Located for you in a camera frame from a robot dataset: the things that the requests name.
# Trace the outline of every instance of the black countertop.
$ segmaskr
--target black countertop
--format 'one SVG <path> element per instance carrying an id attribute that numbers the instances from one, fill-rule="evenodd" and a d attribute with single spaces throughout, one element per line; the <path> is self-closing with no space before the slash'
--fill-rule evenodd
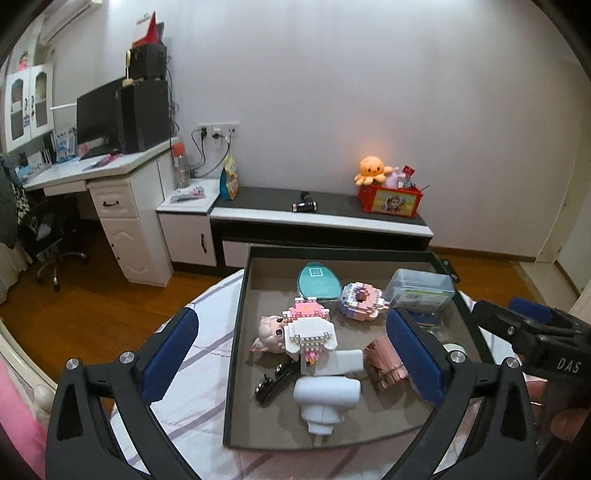
<path id="1" fill-rule="evenodd" d="M 365 213 L 361 208 L 359 199 L 354 195 L 310 192 L 310 197 L 318 204 L 316 213 L 321 215 L 427 225 L 420 215 L 417 215 L 415 218 L 406 218 L 380 213 Z M 234 200 L 222 200 L 218 198 L 213 207 L 291 212 L 291 205 L 300 201 L 300 190 L 241 187 Z"/>

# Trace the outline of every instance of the cabinet door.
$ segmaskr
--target cabinet door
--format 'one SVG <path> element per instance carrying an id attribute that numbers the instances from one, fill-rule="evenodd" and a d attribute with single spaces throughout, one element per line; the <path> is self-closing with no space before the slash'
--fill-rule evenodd
<path id="1" fill-rule="evenodd" d="M 29 69 L 9 75 L 7 78 L 4 96 L 4 131 L 7 152 L 24 145 L 31 139 L 29 79 Z"/>
<path id="2" fill-rule="evenodd" d="M 215 267 L 212 227 L 207 215 L 159 213 L 170 260 Z"/>
<path id="3" fill-rule="evenodd" d="M 158 275 L 145 240 L 141 220 L 103 218 L 100 222 L 125 277 L 136 283 L 158 284 Z"/>
<path id="4" fill-rule="evenodd" d="M 36 138 L 53 130 L 53 112 L 50 110 L 53 98 L 53 65 L 46 63 L 30 70 L 31 138 Z"/>

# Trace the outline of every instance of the bed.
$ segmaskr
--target bed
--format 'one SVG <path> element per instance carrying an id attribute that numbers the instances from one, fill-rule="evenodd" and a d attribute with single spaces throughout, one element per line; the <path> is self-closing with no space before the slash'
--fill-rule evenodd
<path id="1" fill-rule="evenodd" d="M 1 320 L 0 354 L 27 393 L 28 398 L 43 410 L 51 411 L 57 384 L 31 360 Z"/>
<path id="2" fill-rule="evenodd" d="M 269 453 L 229 450 L 222 446 L 226 386 L 233 329 L 243 271 L 223 279 L 187 306 L 199 316 L 199 335 L 165 397 L 151 408 L 189 465 L 208 479 L 381 479 L 410 444 L 415 432 L 363 446 L 322 452 Z M 463 295 L 467 305 L 474 302 Z M 511 346 L 488 332 L 485 339 L 500 363 L 513 356 Z M 467 411 L 440 469 L 457 459 L 478 403 Z M 125 431 L 116 407 L 111 425 L 128 460 L 147 472 Z"/>

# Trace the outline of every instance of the metal screw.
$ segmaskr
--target metal screw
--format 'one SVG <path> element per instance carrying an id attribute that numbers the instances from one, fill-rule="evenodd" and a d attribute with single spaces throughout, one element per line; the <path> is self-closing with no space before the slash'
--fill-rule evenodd
<path id="1" fill-rule="evenodd" d="M 454 350 L 449 354 L 449 357 L 452 359 L 452 362 L 457 364 L 462 364 L 466 361 L 466 354 L 459 350 Z"/>
<path id="2" fill-rule="evenodd" d="M 505 363 L 511 368 L 517 368 L 519 366 L 519 360 L 517 360 L 514 356 L 508 356 L 505 358 Z"/>
<path id="3" fill-rule="evenodd" d="M 121 362 L 122 364 L 130 364 L 131 362 L 134 361 L 135 355 L 133 352 L 123 352 L 120 356 L 119 356 L 119 362 Z"/>
<path id="4" fill-rule="evenodd" d="M 68 370 L 74 370 L 75 368 L 78 367 L 78 365 L 80 365 L 80 361 L 77 358 L 70 358 L 67 362 L 66 362 L 66 368 Z"/>

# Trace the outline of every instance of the wall cabinet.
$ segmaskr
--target wall cabinet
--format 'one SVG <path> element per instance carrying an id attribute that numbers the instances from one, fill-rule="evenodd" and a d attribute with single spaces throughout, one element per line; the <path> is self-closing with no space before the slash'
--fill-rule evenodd
<path id="1" fill-rule="evenodd" d="M 53 65 L 37 65 L 7 77 L 4 133 L 7 152 L 53 130 Z"/>

